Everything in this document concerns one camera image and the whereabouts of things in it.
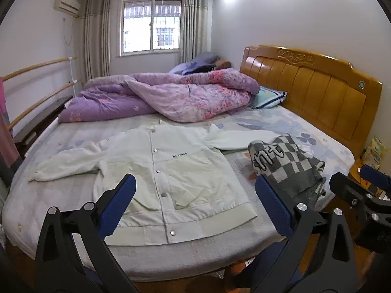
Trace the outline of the grey white checkered cardigan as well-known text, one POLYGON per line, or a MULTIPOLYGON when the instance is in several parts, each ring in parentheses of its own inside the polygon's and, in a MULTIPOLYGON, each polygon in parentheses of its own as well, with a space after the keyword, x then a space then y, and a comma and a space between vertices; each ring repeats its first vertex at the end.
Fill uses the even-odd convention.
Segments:
POLYGON ((248 151, 258 176, 264 176, 271 187, 285 192, 293 201, 315 208, 324 194, 324 161, 300 149, 288 134, 270 143, 250 142, 248 151))

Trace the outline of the white button jacket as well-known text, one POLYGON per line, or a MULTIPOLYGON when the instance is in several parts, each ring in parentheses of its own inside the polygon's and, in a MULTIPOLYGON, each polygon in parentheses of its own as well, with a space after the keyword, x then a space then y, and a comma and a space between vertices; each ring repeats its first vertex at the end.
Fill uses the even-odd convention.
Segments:
POLYGON ((107 140, 87 142, 38 163, 33 181, 54 181, 98 171, 93 196, 100 197, 131 174, 135 196, 110 246, 166 245, 213 237, 257 217, 226 151, 250 142, 270 143, 268 130, 223 130, 166 123, 144 125, 107 140))

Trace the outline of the yellow package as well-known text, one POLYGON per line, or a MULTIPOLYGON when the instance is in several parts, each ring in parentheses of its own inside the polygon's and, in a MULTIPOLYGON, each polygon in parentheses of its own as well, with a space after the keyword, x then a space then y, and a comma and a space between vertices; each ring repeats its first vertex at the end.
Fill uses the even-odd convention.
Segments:
POLYGON ((362 162, 364 165, 379 170, 387 153, 388 148, 377 136, 374 136, 362 156, 362 162))

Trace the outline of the wooden bed headboard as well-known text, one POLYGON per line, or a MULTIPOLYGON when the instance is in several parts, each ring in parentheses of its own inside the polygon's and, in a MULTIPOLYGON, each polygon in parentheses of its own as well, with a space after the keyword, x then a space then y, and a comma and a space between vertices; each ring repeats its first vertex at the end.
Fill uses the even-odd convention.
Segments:
POLYGON ((345 60, 281 46, 245 48, 240 72, 285 91, 282 105, 359 158, 369 137, 382 83, 345 60))

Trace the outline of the pink towel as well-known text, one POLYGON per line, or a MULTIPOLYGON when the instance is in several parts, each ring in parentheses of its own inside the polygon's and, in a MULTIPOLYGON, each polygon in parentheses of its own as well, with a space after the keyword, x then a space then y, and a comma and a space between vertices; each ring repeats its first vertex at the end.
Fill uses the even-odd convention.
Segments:
POLYGON ((19 153, 8 129, 9 116, 6 107, 3 78, 1 78, 1 159, 8 168, 11 168, 19 159, 19 153))

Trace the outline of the blue striped pillow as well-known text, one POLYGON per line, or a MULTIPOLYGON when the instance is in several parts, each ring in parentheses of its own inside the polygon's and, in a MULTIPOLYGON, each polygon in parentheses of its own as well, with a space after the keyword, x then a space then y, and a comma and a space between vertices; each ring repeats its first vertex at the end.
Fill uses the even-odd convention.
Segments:
POLYGON ((254 96, 250 107, 253 109, 273 108, 285 101, 286 97, 286 91, 260 86, 259 92, 254 96))

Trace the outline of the brown chair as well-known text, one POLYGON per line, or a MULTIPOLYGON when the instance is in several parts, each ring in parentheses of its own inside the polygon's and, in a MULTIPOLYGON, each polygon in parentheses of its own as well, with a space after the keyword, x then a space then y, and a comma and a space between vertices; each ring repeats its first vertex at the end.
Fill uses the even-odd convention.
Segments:
POLYGON ((231 68, 231 62, 225 59, 218 59, 214 64, 214 70, 224 70, 231 68))

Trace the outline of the purple floral quilt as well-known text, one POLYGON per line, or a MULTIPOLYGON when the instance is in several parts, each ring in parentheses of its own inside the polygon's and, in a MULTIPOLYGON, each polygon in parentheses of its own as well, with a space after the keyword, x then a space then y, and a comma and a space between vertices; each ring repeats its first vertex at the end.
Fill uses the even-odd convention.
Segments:
POLYGON ((201 122, 246 107, 259 84, 233 68, 178 75, 135 73, 90 79, 59 115, 61 123, 97 122, 159 113, 201 122))

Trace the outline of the blue grey bedding pile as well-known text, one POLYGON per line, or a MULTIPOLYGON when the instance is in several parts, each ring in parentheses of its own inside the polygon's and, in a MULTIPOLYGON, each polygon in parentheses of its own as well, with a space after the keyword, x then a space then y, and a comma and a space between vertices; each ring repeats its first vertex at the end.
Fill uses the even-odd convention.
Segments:
POLYGON ((218 54, 213 52, 202 52, 189 62, 184 62, 172 68, 169 73, 176 75, 190 75, 193 73, 205 73, 212 71, 220 59, 218 54))

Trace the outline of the right grey curtain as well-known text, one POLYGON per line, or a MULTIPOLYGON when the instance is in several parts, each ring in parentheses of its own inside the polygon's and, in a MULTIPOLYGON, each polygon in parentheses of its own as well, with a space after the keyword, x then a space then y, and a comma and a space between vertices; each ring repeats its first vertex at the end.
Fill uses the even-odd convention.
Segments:
POLYGON ((211 49, 213 0, 182 0, 180 50, 183 62, 189 62, 211 49))

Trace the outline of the grey curtain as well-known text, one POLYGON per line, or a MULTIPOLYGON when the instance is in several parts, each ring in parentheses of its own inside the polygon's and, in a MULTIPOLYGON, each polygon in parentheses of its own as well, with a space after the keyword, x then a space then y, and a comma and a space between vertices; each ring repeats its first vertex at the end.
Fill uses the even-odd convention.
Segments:
POLYGON ((182 0, 180 50, 183 62, 189 62, 211 49, 213 0, 182 0))
POLYGON ((111 0, 82 0, 82 59, 86 80, 110 74, 111 0))

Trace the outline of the barred window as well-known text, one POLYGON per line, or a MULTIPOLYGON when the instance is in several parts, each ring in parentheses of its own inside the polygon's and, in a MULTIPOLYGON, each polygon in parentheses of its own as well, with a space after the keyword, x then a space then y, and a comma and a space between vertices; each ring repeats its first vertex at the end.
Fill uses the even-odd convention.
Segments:
POLYGON ((179 50, 181 20, 181 0, 123 2, 121 54, 179 50))

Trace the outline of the left grey curtain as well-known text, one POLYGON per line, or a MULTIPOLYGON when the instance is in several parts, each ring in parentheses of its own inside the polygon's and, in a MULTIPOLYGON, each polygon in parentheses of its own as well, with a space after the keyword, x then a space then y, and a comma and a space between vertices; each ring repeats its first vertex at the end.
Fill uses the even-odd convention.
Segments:
POLYGON ((111 0, 82 0, 82 59, 86 80, 110 74, 111 0))

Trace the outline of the white air conditioner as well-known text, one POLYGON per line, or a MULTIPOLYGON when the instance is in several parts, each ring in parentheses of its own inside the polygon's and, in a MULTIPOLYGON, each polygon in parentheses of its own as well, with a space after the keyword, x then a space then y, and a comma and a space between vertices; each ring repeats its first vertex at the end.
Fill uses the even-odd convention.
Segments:
POLYGON ((54 0, 54 9, 78 18, 80 3, 76 0, 54 0))

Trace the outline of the lower wooden rail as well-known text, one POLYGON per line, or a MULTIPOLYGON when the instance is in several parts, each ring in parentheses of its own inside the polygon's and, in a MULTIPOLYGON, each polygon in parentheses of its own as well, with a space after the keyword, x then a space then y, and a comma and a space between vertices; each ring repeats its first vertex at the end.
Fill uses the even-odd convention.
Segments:
POLYGON ((11 131, 22 119, 24 119, 27 115, 29 115, 33 110, 35 110, 36 108, 38 108, 40 105, 44 104, 45 102, 47 102, 49 99, 51 99, 52 97, 56 96, 57 94, 59 94, 60 92, 63 92, 65 91, 66 89, 68 88, 74 88, 75 85, 78 83, 78 80, 75 79, 75 80, 72 80, 72 81, 69 81, 68 83, 66 83, 65 85, 63 85, 62 87, 60 87, 59 89, 49 93, 48 95, 46 95, 45 97, 43 97, 42 99, 38 100, 37 102, 35 102, 33 105, 31 105, 29 108, 27 108, 26 110, 24 110, 22 113, 20 113, 8 126, 8 130, 11 131))

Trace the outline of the wooden rail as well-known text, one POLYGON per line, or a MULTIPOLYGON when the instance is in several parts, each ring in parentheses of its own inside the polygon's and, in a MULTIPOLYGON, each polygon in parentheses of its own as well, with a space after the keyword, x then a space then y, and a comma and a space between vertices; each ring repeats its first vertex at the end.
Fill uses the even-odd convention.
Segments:
POLYGON ((78 80, 75 79, 75 80, 72 80, 72 81, 69 81, 68 83, 66 83, 65 85, 63 85, 62 87, 60 87, 59 89, 49 93, 48 95, 46 95, 45 97, 43 97, 42 99, 38 100, 37 102, 35 102, 33 105, 31 105, 29 108, 27 108, 26 110, 24 110, 22 113, 20 113, 8 126, 8 130, 11 131, 22 119, 24 119, 27 115, 29 115, 33 110, 35 110, 36 108, 38 108, 40 105, 44 104, 45 102, 47 102, 49 99, 51 99, 52 97, 56 96, 57 94, 59 94, 60 92, 63 92, 65 91, 66 89, 68 88, 74 88, 75 85, 78 83, 78 80))
POLYGON ((51 60, 51 61, 47 61, 47 62, 42 62, 42 63, 38 63, 38 64, 35 64, 35 65, 30 65, 28 67, 25 67, 25 68, 22 68, 21 70, 17 70, 13 73, 10 73, 8 75, 5 75, 2 77, 2 80, 3 81, 8 81, 18 75, 22 75, 24 73, 27 73, 27 72, 30 72, 30 71, 33 71, 33 70, 37 70, 41 67, 46 67, 46 66, 49 66, 49 65, 54 65, 54 64, 57 64, 57 63, 63 63, 63 62, 70 62, 71 60, 76 60, 77 57, 76 56, 71 56, 71 57, 68 57, 68 58, 60 58, 60 59, 57 59, 57 60, 51 60))

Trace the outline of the upper wooden rail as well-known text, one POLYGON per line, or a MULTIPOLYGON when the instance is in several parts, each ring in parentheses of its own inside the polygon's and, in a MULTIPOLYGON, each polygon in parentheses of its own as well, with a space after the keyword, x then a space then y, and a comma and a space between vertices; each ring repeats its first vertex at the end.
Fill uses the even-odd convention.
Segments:
POLYGON ((24 73, 27 73, 27 72, 30 72, 30 71, 33 71, 33 70, 37 70, 41 67, 46 67, 46 66, 49 66, 49 65, 54 65, 54 64, 57 64, 57 63, 63 63, 63 62, 70 62, 71 60, 76 60, 77 57, 76 56, 71 56, 71 57, 68 57, 68 58, 60 58, 60 59, 57 59, 57 60, 51 60, 51 61, 47 61, 47 62, 42 62, 42 63, 38 63, 38 64, 35 64, 35 65, 30 65, 28 67, 25 67, 25 68, 22 68, 21 70, 17 70, 13 73, 10 73, 8 75, 5 75, 2 77, 2 80, 3 81, 8 81, 18 75, 22 75, 24 73))

